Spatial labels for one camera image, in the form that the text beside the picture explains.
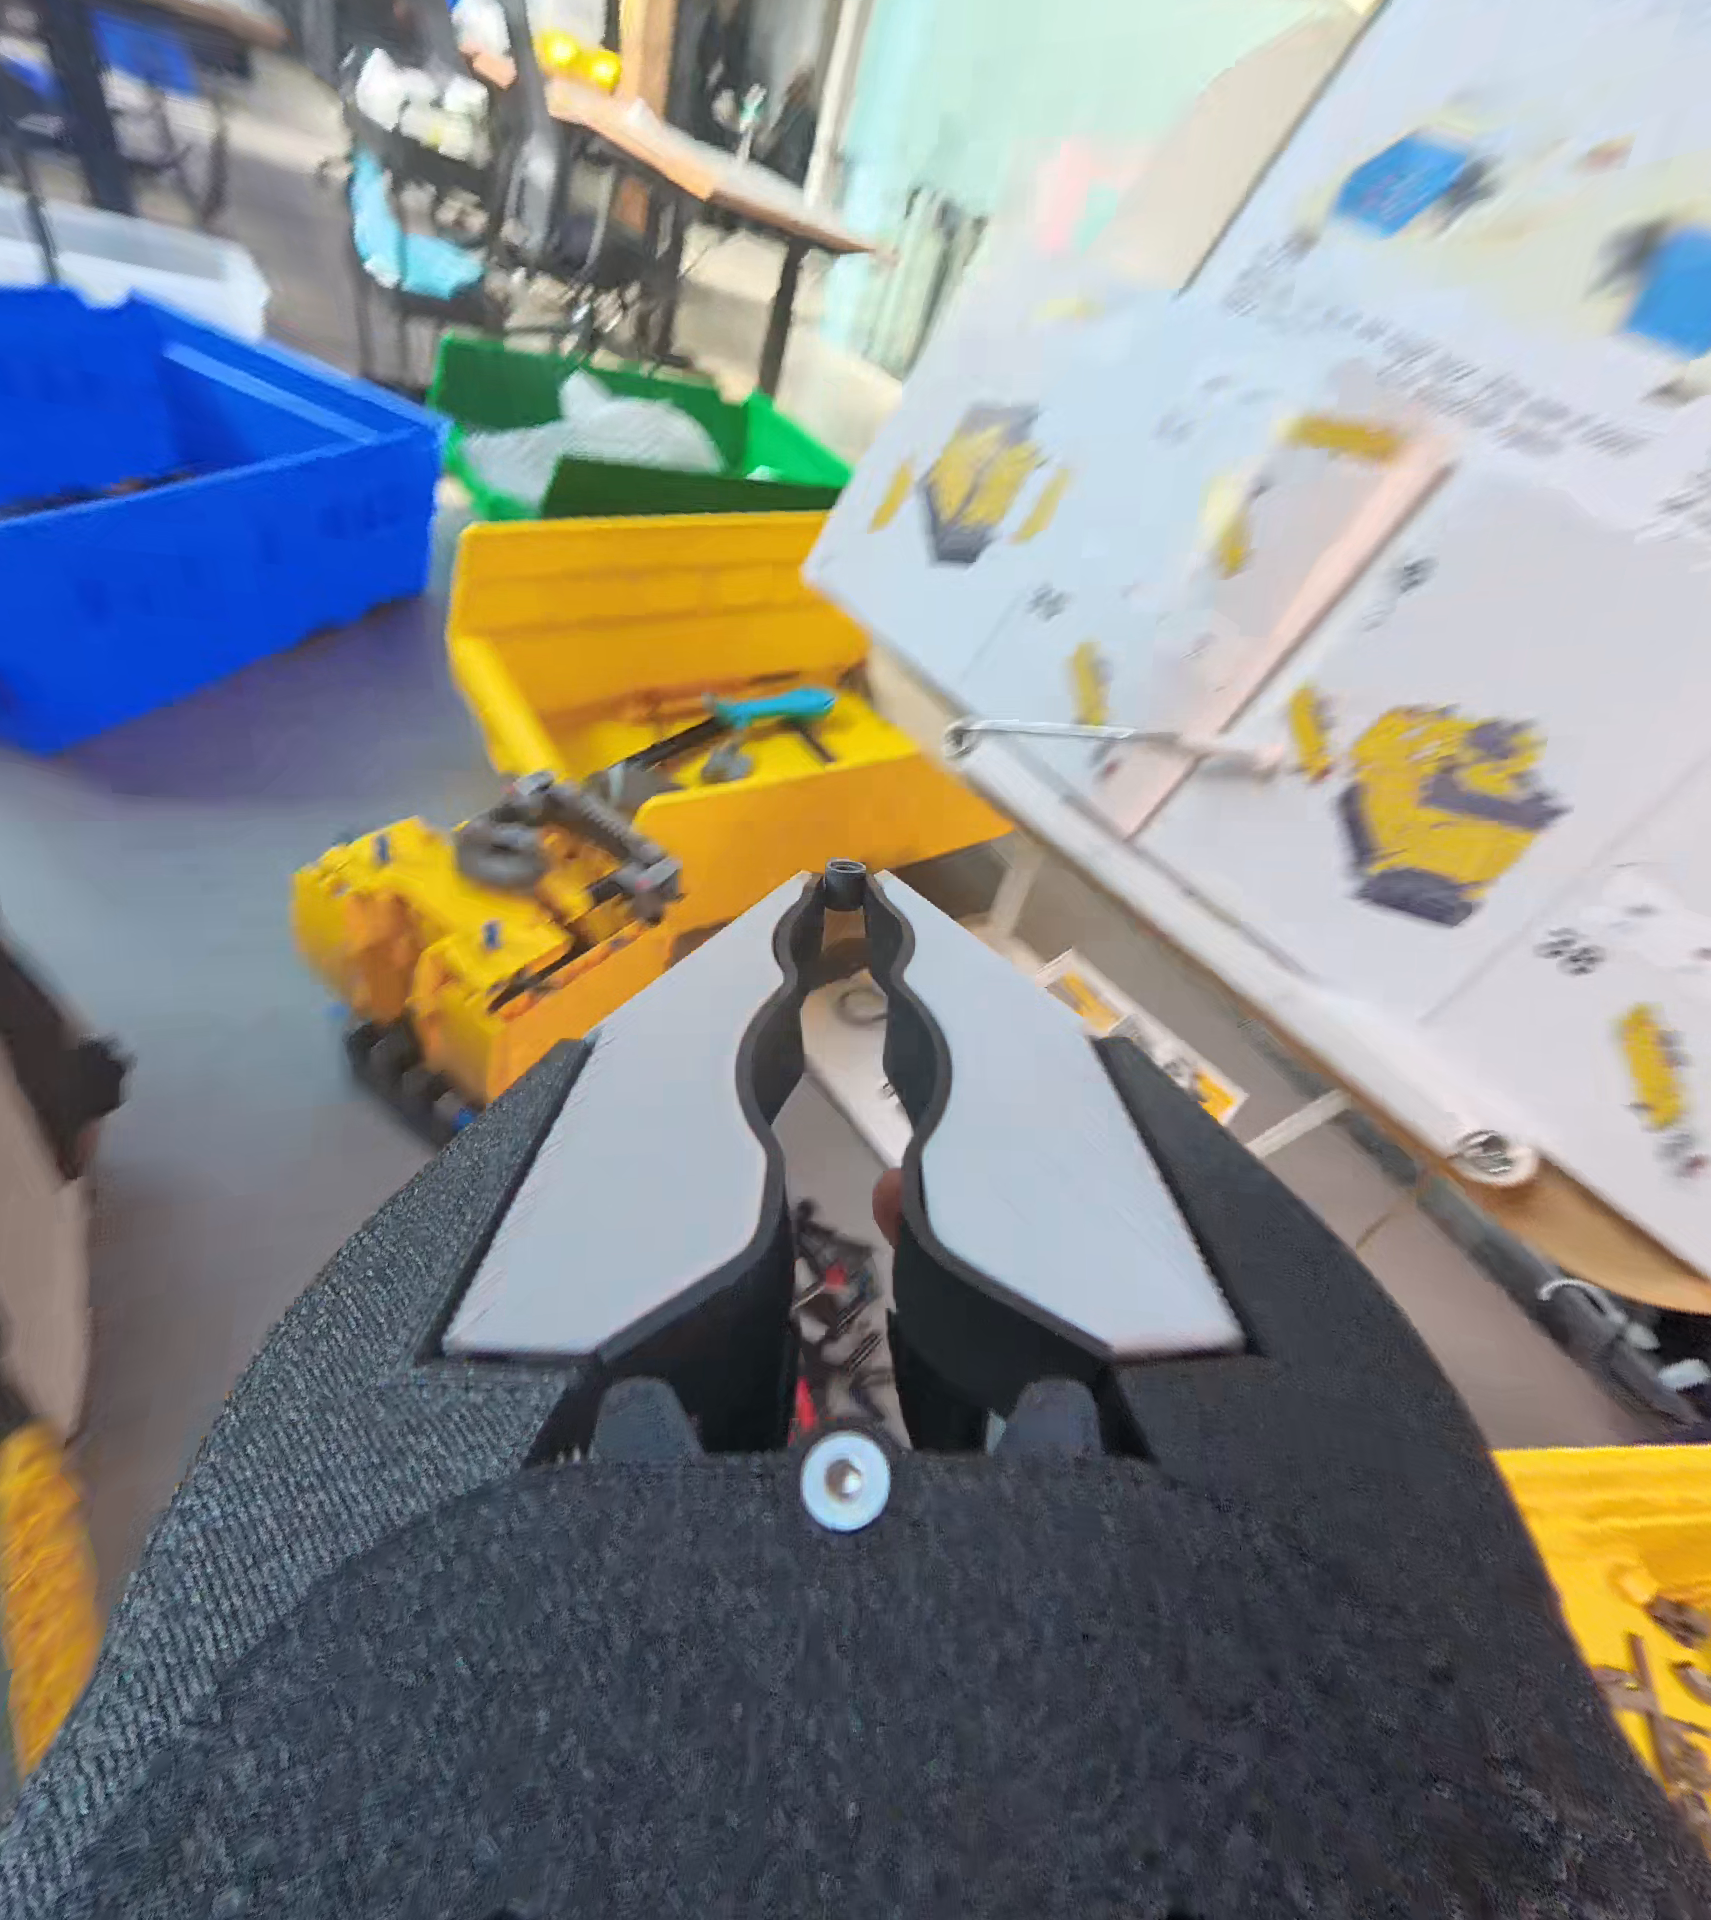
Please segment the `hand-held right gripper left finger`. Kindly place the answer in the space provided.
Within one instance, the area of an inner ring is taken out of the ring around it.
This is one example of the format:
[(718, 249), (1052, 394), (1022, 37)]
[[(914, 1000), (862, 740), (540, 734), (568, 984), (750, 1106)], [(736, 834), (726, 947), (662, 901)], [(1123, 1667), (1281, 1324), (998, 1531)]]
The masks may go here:
[(806, 1061), (816, 876), (798, 874), (588, 1041), (466, 1273), (442, 1355), (564, 1372), (550, 1447), (662, 1381), (720, 1455), (790, 1434), (796, 1249), (776, 1121)]

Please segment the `long yellow lego beam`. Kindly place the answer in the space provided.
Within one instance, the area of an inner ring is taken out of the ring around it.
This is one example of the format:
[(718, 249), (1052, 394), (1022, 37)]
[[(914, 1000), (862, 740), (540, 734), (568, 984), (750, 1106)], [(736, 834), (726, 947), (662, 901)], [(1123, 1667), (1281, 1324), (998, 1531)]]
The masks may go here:
[(0, 1651), (18, 1783), (28, 1783), (100, 1658), (100, 1581), (84, 1498), (40, 1420), (0, 1443)]

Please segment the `yellow lego robot model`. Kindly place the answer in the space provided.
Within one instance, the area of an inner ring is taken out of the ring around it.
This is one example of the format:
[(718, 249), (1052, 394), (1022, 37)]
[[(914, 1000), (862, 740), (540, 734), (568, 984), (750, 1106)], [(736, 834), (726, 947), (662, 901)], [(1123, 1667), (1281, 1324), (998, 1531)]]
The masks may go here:
[(458, 829), (406, 818), (292, 876), (292, 937), (346, 1016), (348, 1069), (446, 1147), (672, 962), (682, 865), (540, 773)]

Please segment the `instruction booklet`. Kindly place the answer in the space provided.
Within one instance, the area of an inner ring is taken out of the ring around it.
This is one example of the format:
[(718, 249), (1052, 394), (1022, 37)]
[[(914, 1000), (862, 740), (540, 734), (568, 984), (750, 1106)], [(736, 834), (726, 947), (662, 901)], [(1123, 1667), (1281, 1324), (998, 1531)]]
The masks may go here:
[(1137, 304), (926, 382), (808, 577), (950, 754), (1579, 1275), (1711, 1288), (1711, 561)]

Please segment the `yellow bin with large parts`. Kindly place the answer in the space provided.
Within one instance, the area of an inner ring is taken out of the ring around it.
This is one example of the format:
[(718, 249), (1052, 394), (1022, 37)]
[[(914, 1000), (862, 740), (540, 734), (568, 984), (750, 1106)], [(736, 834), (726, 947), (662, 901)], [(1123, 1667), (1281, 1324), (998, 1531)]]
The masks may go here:
[(680, 861), (684, 928), (724, 925), (834, 857), (872, 872), (998, 843), (1010, 824), (868, 698), (868, 634), (804, 578), (824, 514), (488, 523), (458, 544), (446, 655), (490, 767), (586, 787), (730, 705), (828, 692), (800, 728), (716, 740), (622, 805)]

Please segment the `pile of lego pins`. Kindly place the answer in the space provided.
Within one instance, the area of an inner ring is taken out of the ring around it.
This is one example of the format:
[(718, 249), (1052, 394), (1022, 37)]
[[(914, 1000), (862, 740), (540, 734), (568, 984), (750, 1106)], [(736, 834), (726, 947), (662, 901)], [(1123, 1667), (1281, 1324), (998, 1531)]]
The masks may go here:
[(910, 1447), (896, 1383), (892, 1313), (874, 1247), (802, 1198), (792, 1211), (796, 1381), (790, 1436), (870, 1429)]

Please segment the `pile of small lego parts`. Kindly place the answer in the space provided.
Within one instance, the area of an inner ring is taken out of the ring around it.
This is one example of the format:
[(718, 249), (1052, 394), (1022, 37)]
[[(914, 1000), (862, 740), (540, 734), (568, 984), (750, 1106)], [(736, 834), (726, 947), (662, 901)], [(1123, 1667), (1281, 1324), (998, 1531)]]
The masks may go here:
[(1711, 1864), (1711, 1609), (1629, 1586), (1627, 1623), (1591, 1667), (1597, 1692)]

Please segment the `yellow sticker sheet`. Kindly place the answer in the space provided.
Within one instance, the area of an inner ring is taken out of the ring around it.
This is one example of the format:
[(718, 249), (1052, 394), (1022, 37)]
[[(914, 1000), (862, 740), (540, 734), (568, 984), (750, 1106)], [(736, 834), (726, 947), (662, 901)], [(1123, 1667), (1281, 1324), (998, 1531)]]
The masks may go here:
[(1241, 1113), (1247, 1092), (1237, 1083), (1076, 950), (1046, 962), (1036, 983), (1082, 1021), (1091, 1039), (1131, 1043), (1219, 1126)]

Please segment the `blue plastic bin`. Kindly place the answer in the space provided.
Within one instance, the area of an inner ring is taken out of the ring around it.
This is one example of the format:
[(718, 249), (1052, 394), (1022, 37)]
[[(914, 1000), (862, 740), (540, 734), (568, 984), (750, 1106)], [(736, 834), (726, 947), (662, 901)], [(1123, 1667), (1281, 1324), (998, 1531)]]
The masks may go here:
[(160, 301), (0, 288), (0, 745), (60, 754), (416, 599), (442, 438)]

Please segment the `yellow bin with small parts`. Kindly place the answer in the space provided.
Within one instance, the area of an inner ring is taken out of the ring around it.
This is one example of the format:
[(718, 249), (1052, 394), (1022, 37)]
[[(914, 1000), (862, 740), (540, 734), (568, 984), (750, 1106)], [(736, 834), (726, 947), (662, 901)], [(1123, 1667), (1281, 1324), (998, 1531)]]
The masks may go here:
[(1589, 1674), (1627, 1623), (1629, 1586), (1697, 1596), (1711, 1611), (1711, 1445), (1493, 1461)]

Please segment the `white plastic tub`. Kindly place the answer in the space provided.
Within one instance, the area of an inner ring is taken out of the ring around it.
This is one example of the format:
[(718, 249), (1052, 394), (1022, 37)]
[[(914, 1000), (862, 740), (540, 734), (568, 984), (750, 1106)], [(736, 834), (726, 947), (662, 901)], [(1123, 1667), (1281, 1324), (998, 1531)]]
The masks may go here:
[[(248, 343), (268, 333), (270, 287), (244, 246), (84, 204), (44, 203), (56, 280), (96, 307), (142, 296)], [(22, 193), (0, 186), (0, 287), (48, 283)]]

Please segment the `clear plastic bag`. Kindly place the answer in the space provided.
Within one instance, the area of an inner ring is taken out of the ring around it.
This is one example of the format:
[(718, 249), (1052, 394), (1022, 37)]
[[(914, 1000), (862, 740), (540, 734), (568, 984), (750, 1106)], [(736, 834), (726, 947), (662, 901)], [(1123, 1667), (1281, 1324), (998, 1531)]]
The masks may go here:
[(560, 416), (546, 424), (466, 431), (462, 458), (484, 493), (540, 507), (562, 463), (628, 466), (698, 477), (722, 474), (724, 452), (684, 409), (624, 396), (588, 372), (560, 389)]

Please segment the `green plastic bin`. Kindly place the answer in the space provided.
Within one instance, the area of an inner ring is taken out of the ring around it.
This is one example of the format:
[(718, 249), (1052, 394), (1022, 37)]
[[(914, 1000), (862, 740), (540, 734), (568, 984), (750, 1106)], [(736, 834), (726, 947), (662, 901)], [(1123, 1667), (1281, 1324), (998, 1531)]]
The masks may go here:
[[(484, 493), (462, 458), (466, 431), (556, 421), (560, 389), (574, 372), (594, 375), (618, 394), (686, 411), (722, 448), (724, 472), (698, 477), (568, 458), (538, 507)], [(732, 401), (710, 380), (634, 362), (582, 361), (446, 335), (436, 348), (428, 403), (448, 426), (444, 471), (484, 521), (816, 514), (836, 503), (850, 478), (838, 454), (766, 396)]]

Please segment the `black office chair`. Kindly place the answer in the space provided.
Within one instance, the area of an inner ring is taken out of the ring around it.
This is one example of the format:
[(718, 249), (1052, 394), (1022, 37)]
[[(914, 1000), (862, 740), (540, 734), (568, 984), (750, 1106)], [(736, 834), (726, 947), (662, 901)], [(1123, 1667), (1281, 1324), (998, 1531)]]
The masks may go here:
[(576, 361), (694, 372), (676, 348), (686, 220), (676, 190), (556, 102), (528, 5), (502, 7), (510, 79), (494, 82), (502, 126), (492, 259), (514, 285), (510, 338)]

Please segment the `wooden desk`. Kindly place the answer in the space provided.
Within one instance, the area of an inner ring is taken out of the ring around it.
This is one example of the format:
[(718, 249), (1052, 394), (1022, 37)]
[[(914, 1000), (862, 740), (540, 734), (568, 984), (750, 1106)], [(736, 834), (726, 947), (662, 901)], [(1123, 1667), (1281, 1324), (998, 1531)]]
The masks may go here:
[[(492, 84), (504, 84), (510, 79), (508, 54), (492, 54), (470, 38), (460, 38), (458, 50), (476, 81), (492, 95), (492, 106), (498, 115), (492, 135), (498, 143), (502, 110)], [(684, 210), (686, 234), (698, 219), (726, 216), (734, 224), (782, 245), (784, 259), (756, 377), (756, 393), (776, 401), (804, 260), (810, 255), (830, 259), (874, 256), (878, 252), (876, 242), (844, 227), (832, 212), (818, 208), (802, 188), (782, 174), (756, 160), (730, 157), (720, 148), (698, 143), (662, 120), (646, 105), (620, 102), (588, 81), (570, 76), (554, 76), (554, 81), (558, 82), (556, 102), (568, 123), (584, 124), (602, 135), (620, 153), (640, 160), (654, 181), (662, 181), (676, 190), (676, 200)], [(494, 181), (490, 214), (498, 199), (498, 168)]]

